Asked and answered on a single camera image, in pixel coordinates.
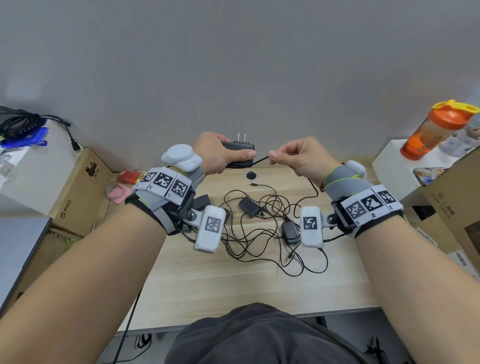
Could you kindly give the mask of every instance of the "hand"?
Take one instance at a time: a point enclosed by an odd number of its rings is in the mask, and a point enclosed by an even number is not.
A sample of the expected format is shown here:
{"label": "hand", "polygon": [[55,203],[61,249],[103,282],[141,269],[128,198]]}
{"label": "hand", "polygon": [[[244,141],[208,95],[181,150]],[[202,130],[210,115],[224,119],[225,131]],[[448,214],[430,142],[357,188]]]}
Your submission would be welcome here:
{"label": "hand", "polygon": [[270,164],[289,166],[297,176],[309,178],[317,186],[320,186],[331,170],[340,164],[311,136],[271,150],[268,157]]}
{"label": "hand", "polygon": [[193,151],[202,157],[202,169],[205,176],[214,173],[222,173],[227,164],[241,162],[255,158],[257,152],[251,149],[230,150],[226,149],[222,142],[230,140],[221,134],[203,132],[193,145]]}

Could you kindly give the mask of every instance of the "forearm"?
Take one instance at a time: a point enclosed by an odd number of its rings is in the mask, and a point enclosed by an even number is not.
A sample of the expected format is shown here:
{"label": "forearm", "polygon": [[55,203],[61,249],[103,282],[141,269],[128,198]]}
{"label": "forearm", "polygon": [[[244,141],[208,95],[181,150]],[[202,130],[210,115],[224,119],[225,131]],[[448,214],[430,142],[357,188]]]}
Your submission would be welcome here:
{"label": "forearm", "polygon": [[165,237],[151,217],[124,206],[55,262],[0,321],[0,362],[95,363]]}
{"label": "forearm", "polygon": [[480,357],[480,285],[402,218],[357,238],[380,305],[417,363]]}

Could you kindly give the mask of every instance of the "red package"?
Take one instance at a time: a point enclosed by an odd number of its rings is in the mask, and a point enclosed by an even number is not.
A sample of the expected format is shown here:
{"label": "red package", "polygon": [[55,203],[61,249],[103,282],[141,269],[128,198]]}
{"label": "red package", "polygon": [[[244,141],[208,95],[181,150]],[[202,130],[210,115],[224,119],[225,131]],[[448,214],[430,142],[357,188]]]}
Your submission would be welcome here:
{"label": "red package", "polygon": [[142,173],[135,170],[123,170],[118,177],[118,182],[136,184],[142,178]]}

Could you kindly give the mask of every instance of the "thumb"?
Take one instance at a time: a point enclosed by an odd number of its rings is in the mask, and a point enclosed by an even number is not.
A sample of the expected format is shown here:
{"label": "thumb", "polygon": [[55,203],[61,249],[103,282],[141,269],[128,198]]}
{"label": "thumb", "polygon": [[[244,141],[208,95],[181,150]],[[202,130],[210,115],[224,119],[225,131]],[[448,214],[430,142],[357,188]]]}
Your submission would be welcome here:
{"label": "thumb", "polygon": [[271,150],[268,153],[268,157],[275,163],[292,168],[295,168],[295,166],[298,164],[298,156],[291,156],[290,154],[278,152],[276,150]]}
{"label": "thumb", "polygon": [[230,150],[228,149],[227,157],[231,162],[243,162],[244,160],[254,159],[257,155],[252,149]]}

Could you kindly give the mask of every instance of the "dark gray shirt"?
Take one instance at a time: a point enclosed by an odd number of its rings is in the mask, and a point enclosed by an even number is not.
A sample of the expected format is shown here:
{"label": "dark gray shirt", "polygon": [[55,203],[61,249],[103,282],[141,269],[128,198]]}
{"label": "dark gray shirt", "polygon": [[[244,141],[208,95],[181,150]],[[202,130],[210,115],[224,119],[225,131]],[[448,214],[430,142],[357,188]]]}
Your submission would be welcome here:
{"label": "dark gray shirt", "polygon": [[372,363],[321,325],[263,303],[188,325],[175,339],[166,364],[183,363]]}

